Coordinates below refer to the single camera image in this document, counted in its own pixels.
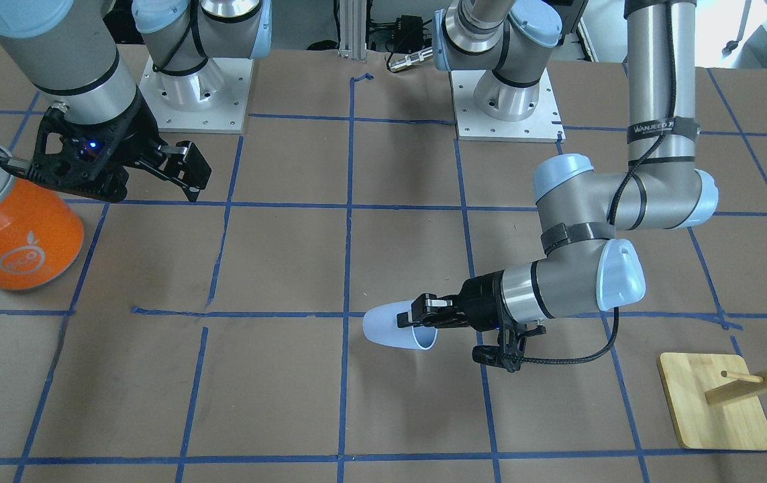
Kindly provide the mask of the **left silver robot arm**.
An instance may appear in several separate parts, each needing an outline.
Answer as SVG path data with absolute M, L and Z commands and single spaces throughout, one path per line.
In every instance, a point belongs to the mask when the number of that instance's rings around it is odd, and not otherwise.
M 396 303 L 398 328 L 478 332 L 631 305 L 645 295 L 637 251 L 617 232 L 702 224 L 714 178 L 695 166 L 695 1 L 627 1 L 629 125 L 625 173 L 597 173 L 588 157 L 554 156 L 533 191 L 545 257 L 467 279 L 458 294 Z

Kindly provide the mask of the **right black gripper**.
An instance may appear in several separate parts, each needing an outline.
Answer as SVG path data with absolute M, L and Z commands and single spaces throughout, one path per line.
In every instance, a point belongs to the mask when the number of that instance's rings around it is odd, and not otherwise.
M 122 202 L 129 180 L 128 173 L 121 173 L 122 168 L 134 167 L 176 184 L 189 202 L 197 202 L 212 173 L 199 147 L 188 140 L 175 146 L 162 144 L 155 116 L 140 91 L 121 119 L 127 124 L 120 129 L 117 146 L 98 177 L 65 187 L 64 192 L 95 201 Z

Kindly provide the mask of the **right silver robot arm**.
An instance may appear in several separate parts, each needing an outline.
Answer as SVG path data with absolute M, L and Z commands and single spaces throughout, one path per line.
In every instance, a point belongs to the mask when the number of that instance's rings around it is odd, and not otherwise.
M 166 102 L 210 107 L 224 95 L 217 58 L 266 57 L 270 1 L 134 1 L 135 27 Z M 171 146 L 103 21 L 98 1 L 0 1 L 0 45 L 49 103 L 33 156 L 0 154 L 0 171 L 43 189 L 116 203 L 128 169 L 198 201 L 211 167 L 190 141 Z

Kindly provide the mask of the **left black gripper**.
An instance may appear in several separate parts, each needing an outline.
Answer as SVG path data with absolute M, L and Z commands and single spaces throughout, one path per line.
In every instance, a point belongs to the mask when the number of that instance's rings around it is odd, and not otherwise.
M 503 272 L 466 279 L 457 296 L 420 294 L 407 311 L 397 315 L 397 327 L 442 329 L 469 326 L 475 331 L 499 329 L 510 320 L 504 305 L 502 279 Z

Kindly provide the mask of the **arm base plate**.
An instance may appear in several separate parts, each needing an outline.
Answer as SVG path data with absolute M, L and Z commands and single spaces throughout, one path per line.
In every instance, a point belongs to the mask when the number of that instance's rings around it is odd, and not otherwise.
M 187 76 L 158 73 L 152 65 L 148 58 L 139 89 L 161 132 L 243 132 L 254 60 L 212 58 Z
M 566 140 L 547 70 L 527 88 L 504 85 L 489 70 L 450 73 L 460 140 L 556 143 Z

